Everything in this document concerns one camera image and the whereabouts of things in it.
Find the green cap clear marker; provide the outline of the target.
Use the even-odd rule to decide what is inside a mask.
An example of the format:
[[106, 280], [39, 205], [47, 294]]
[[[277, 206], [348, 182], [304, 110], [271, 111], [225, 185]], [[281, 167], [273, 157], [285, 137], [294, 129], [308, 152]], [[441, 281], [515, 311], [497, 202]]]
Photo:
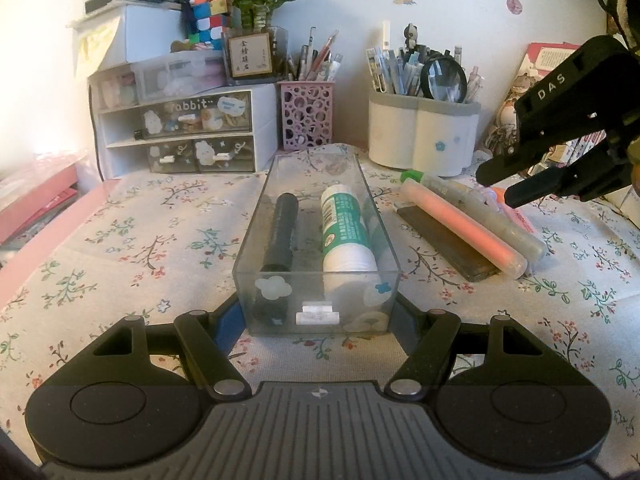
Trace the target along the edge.
[[400, 180], [405, 182], [408, 179], [419, 182], [493, 232], [519, 252], [531, 266], [537, 264], [546, 253], [546, 245], [531, 230], [524, 229], [508, 217], [491, 193], [483, 194], [476, 188], [418, 170], [404, 171]]

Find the white flower-shaped pen holder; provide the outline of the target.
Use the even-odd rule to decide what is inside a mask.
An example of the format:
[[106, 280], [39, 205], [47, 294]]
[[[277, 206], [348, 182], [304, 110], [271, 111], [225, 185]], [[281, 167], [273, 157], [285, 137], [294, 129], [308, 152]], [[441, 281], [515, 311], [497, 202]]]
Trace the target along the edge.
[[378, 165], [457, 177], [472, 165], [480, 106], [371, 91], [369, 157]]

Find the black cylindrical pen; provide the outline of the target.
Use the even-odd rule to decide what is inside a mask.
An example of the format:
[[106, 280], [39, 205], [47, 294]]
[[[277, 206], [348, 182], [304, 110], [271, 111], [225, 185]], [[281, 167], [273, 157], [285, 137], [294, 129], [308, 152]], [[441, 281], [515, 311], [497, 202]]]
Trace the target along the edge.
[[282, 326], [288, 316], [288, 296], [292, 294], [292, 287], [285, 274], [292, 270], [297, 215], [297, 197], [291, 193], [281, 194], [274, 206], [265, 258], [255, 282], [259, 292], [256, 318], [267, 326]]

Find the framed calligraphy sign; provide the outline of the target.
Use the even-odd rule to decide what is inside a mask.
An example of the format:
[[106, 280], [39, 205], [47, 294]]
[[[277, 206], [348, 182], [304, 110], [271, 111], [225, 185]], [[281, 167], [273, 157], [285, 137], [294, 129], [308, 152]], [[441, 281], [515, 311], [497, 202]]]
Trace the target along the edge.
[[268, 32], [232, 37], [227, 46], [232, 78], [272, 73], [271, 40]]

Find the green white glue stick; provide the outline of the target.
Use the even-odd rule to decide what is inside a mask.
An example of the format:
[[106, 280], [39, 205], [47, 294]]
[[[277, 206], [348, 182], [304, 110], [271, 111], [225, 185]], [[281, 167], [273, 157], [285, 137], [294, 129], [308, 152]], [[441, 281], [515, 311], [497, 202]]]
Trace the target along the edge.
[[334, 184], [323, 192], [320, 205], [326, 299], [343, 309], [360, 308], [378, 265], [359, 200], [350, 186]]

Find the colourful cube puzzle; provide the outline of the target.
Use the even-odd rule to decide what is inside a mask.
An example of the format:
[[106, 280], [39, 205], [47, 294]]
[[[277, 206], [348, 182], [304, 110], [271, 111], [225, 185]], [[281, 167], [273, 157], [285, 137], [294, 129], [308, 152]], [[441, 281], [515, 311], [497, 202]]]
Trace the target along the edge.
[[184, 8], [190, 44], [221, 50], [224, 32], [231, 27], [231, 0], [188, 0]]

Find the pink perforated pen cup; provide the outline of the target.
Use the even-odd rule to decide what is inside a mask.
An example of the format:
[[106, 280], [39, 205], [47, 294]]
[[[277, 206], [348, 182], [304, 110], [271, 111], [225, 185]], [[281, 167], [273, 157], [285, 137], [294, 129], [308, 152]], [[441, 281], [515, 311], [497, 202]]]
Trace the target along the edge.
[[295, 152], [331, 144], [334, 83], [281, 81], [278, 88], [282, 148]]

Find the white desktop drawer organizer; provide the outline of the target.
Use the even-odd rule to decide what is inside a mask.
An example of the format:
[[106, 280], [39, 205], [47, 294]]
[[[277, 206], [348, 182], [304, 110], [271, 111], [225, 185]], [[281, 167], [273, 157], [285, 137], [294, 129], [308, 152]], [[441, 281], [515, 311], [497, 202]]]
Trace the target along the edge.
[[219, 51], [120, 64], [88, 83], [104, 178], [139, 170], [249, 174], [278, 150], [277, 86], [230, 86]]

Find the pink flat box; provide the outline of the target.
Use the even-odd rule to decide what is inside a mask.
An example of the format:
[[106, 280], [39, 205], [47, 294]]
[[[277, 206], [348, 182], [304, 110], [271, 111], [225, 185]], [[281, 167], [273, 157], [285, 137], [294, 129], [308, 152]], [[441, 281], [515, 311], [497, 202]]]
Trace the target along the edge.
[[77, 155], [33, 158], [1, 181], [2, 242], [66, 188], [77, 183], [79, 161]]

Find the dark flat ruler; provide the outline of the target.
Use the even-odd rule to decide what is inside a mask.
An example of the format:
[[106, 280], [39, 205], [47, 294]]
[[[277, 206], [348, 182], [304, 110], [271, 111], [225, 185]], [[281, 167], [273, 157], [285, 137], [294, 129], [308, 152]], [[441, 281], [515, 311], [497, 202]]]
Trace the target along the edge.
[[499, 272], [498, 268], [476, 249], [418, 206], [400, 207], [397, 213], [450, 263], [462, 278], [476, 283]]

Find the black magnifying glass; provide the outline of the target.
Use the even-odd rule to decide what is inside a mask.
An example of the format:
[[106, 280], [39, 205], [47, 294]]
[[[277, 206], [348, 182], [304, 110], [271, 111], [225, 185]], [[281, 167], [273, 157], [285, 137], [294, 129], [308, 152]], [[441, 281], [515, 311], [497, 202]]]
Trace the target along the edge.
[[450, 55], [429, 58], [422, 70], [420, 83], [427, 99], [461, 104], [468, 93], [468, 80], [461, 65]]

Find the orange pink highlighter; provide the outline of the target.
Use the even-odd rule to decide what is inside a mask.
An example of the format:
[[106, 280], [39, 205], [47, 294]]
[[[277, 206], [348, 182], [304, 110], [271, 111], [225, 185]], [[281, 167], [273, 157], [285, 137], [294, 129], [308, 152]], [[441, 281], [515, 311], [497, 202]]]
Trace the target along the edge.
[[495, 203], [501, 210], [501, 212], [506, 216], [506, 218], [509, 218], [512, 222], [514, 222], [520, 228], [529, 232], [530, 234], [537, 233], [537, 230], [534, 228], [533, 223], [528, 220], [525, 214], [522, 214], [521, 212], [506, 204], [506, 200], [504, 199], [506, 190], [504, 188], [482, 188], [480, 192], [482, 192], [483, 195], [488, 198], [488, 200], [491, 200], [493, 203]]

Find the illustrated book box set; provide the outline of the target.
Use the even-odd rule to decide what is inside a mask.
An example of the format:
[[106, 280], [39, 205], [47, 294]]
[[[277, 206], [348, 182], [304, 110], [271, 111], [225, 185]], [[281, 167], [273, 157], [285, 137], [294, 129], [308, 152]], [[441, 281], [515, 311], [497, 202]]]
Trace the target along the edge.
[[552, 146], [603, 131], [616, 143], [639, 116], [639, 58], [610, 36], [586, 41], [514, 105], [515, 141], [485, 162], [488, 183], [540, 162]]

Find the pink fluorescent highlighter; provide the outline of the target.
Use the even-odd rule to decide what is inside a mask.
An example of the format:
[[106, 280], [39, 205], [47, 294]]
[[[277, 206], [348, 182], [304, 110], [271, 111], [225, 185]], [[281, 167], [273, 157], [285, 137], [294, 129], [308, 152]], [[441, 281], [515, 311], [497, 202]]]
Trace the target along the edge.
[[527, 270], [528, 262], [523, 255], [429, 188], [408, 179], [401, 185], [400, 192], [406, 200], [450, 229], [509, 278], [516, 280]]

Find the clear acrylic tray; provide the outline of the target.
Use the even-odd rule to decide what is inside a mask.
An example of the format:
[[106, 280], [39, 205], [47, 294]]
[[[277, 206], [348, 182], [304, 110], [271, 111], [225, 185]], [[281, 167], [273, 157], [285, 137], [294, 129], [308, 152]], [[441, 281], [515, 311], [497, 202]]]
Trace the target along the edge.
[[[326, 299], [323, 283], [321, 195], [331, 185], [344, 184], [357, 196], [378, 270], [364, 289], [363, 306], [343, 309]], [[282, 326], [267, 326], [256, 318], [259, 278], [268, 244], [274, 206], [283, 193], [298, 199], [293, 235], [292, 287], [288, 316]], [[248, 330], [256, 335], [378, 334], [386, 331], [400, 281], [400, 267], [360, 159], [347, 150], [306, 151], [279, 155], [271, 164], [248, 225], [233, 278]]]

